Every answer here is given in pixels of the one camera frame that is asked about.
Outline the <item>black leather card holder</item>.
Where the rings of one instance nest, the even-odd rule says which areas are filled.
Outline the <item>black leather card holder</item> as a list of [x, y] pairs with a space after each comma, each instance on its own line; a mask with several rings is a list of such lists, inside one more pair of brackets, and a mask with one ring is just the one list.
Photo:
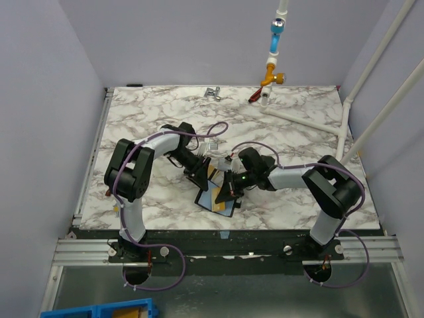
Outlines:
[[237, 200], [217, 202], [218, 194], [221, 188], [212, 181], [208, 181], [208, 190], [199, 190], [194, 203], [201, 208], [224, 216], [232, 217], [235, 209], [240, 207], [240, 203]]

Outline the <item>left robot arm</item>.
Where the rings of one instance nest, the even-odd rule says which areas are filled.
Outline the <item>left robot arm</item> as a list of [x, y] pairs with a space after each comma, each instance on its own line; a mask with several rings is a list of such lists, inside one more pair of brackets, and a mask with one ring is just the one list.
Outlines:
[[104, 183], [109, 187], [119, 212], [120, 236], [127, 240], [124, 253], [133, 262], [141, 261], [147, 246], [140, 241], [146, 233], [142, 219], [142, 196], [150, 183], [155, 159], [168, 156], [184, 168], [186, 178], [203, 191], [208, 190], [211, 159], [187, 148], [195, 136], [193, 127], [183, 122], [178, 127], [164, 125], [157, 133], [136, 143], [122, 138], [116, 144]]

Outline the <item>silver grey credit card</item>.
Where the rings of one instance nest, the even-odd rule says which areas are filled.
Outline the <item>silver grey credit card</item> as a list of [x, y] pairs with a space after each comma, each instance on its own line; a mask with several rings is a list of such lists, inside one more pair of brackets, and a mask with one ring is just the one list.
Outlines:
[[231, 165], [226, 160], [219, 160], [217, 169], [225, 172], [231, 169]]

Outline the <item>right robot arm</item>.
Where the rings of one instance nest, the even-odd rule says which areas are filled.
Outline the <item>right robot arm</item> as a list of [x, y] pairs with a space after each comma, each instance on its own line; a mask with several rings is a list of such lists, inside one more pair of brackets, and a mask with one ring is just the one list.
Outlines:
[[329, 251], [328, 243], [335, 237], [348, 215], [362, 206], [365, 190], [362, 182], [330, 155], [318, 162], [298, 166], [278, 166], [271, 156], [263, 156], [252, 147], [238, 155], [244, 171], [228, 170], [223, 184], [213, 190], [213, 205], [235, 201], [249, 187], [263, 191], [307, 188], [321, 208], [305, 242], [305, 253], [318, 260]]

